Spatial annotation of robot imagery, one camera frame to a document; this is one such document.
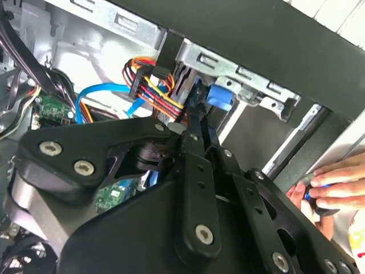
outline black panel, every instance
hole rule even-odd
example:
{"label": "black panel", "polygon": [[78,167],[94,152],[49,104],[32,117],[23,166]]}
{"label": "black panel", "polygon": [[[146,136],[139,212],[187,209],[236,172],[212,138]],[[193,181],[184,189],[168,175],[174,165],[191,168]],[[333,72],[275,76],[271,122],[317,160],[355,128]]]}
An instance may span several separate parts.
{"label": "black panel", "polygon": [[303,147],[291,158],[280,174],[275,178],[275,184],[286,192],[329,148],[337,137],[348,127],[348,120],[333,113],[323,120],[313,135]]}
{"label": "black panel", "polygon": [[354,119],[365,53],[282,0],[109,0]]}

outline circuit board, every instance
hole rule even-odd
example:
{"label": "circuit board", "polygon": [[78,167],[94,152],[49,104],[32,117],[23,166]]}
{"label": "circuit board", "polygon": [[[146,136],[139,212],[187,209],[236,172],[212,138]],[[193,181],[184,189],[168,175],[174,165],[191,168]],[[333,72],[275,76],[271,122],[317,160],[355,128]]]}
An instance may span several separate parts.
{"label": "circuit board", "polygon": [[127,188],[120,183],[100,189],[96,194],[95,206],[97,213],[103,213],[120,204],[127,194]]}
{"label": "circuit board", "polygon": [[47,95],[41,95],[37,99],[40,119],[48,119],[62,125],[71,124],[73,118],[69,118],[69,115],[73,113],[68,106]]}

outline metal bracket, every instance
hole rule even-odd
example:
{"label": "metal bracket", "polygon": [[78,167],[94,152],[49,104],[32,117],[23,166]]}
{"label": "metal bracket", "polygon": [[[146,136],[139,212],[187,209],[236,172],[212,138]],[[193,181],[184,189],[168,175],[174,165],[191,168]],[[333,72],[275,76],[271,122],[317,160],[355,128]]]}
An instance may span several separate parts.
{"label": "metal bracket", "polygon": [[[294,92],[271,82],[270,80],[253,73],[201,46],[185,39],[176,58],[188,67],[206,75],[217,77],[215,84],[227,88],[237,99],[251,106],[260,105],[275,113],[280,120],[286,122],[300,96]],[[292,99],[294,105],[286,102]]]}
{"label": "metal bracket", "polygon": [[182,157],[177,164],[183,197],[175,250],[185,264],[202,268],[218,257],[222,242],[212,164],[204,156],[199,115],[189,108],[187,116],[189,128],[182,135]]}

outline metal frame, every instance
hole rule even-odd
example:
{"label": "metal frame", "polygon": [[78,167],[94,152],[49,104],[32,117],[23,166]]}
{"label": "metal frame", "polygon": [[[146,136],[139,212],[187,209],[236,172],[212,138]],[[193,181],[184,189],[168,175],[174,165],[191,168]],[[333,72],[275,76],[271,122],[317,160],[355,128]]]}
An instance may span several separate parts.
{"label": "metal frame", "polygon": [[363,50],[282,0],[109,1],[349,119],[364,108]]}

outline blue plastic tab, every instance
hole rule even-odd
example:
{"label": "blue plastic tab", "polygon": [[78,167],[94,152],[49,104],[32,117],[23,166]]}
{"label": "blue plastic tab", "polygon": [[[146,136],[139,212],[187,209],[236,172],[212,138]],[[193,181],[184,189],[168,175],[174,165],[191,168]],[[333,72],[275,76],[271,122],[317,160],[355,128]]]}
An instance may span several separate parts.
{"label": "blue plastic tab", "polygon": [[215,84],[210,86],[209,94],[206,97],[208,104],[218,107],[225,111],[230,111],[232,108],[233,93],[224,87]]}

